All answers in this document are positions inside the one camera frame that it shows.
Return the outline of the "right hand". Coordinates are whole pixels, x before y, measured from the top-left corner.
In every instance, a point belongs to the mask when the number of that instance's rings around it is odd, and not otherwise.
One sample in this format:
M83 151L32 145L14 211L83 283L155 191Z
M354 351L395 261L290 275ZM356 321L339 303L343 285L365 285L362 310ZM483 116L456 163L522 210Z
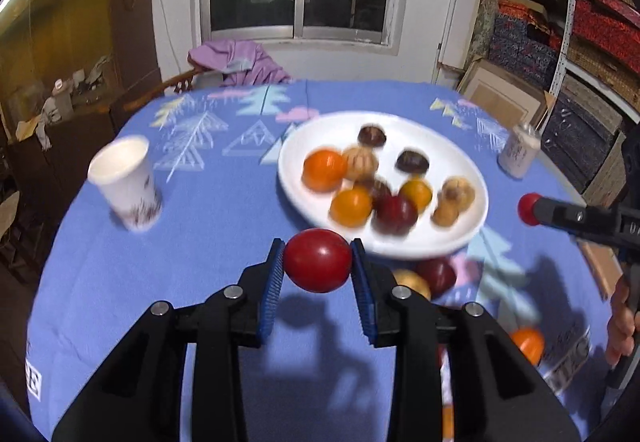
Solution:
M634 350L634 334L639 328L639 314L633 314L626 305L629 297L629 286L621 277L611 297L611 318L608 320L608 342L605 359L615 366L622 356L631 356Z

